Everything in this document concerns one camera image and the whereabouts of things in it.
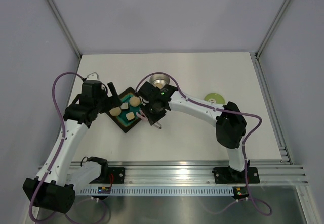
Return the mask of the dark square teal plate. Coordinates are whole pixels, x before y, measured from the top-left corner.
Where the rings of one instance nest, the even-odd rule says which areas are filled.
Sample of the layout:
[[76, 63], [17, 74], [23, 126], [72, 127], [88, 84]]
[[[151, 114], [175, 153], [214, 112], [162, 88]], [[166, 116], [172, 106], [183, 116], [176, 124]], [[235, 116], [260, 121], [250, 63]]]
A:
[[[119, 98], [122, 103], [128, 103], [130, 97], [135, 96], [135, 90], [132, 87], [128, 87], [126, 90], [124, 90], [121, 94], [119, 94]], [[114, 121], [114, 123], [124, 132], [129, 132], [136, 124], [138, 124], [141, 119], [136, 116], [136, 112], [140, 111], [140, 106], [138, 107], [132, 107], [129, 104], [129, 108], [127, 110], [121, 110], [121, 114], [118, 117], [112, 117], [109, 112], [106, 112], [106, 114]], [[135, 119], [132, 121], [127, 121], [125, 115], [129, 112], [133, 112], [135, 114]]]

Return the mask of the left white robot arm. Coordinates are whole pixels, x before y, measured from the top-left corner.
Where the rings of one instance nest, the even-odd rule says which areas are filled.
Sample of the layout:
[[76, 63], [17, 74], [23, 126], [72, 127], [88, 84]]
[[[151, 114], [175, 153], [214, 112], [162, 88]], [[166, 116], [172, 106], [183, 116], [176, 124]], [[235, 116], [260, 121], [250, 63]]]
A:
[[31, 207], [39, 207], [66, 214], [77, 192], [91, 182], [109, 182], [113, 175], [103, 158], [90, 157], [67, 179], [75, 152], [99, 114], [107, 113], [122, 104], [114, 84], [104, 85], [97, 80], [85, 80], [81, 93], [65, 109], [61, 133], [44, 166], [34, 178], [27, 178], [23, 191]]

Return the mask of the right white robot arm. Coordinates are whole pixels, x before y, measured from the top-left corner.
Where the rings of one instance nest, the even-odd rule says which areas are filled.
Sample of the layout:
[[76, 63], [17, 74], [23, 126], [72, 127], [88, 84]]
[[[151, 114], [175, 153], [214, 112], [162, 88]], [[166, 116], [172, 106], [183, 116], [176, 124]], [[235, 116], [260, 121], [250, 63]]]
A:
[[225, 174], [236, 182], [248, 175], [247, 164], [242, 151], [242, 139], [246, 134], [246, 121], [238, 106], [229, 102], [226, 105], [191, 99], [178, 88], [166, 84], [161, 89], [145, 82], [136, 93], [145, 103], [141, 111], [154, 125], [167, 111], [176, 111], [203, 120], [213, 126], [216, 141], [226, 148], [229, 166]]

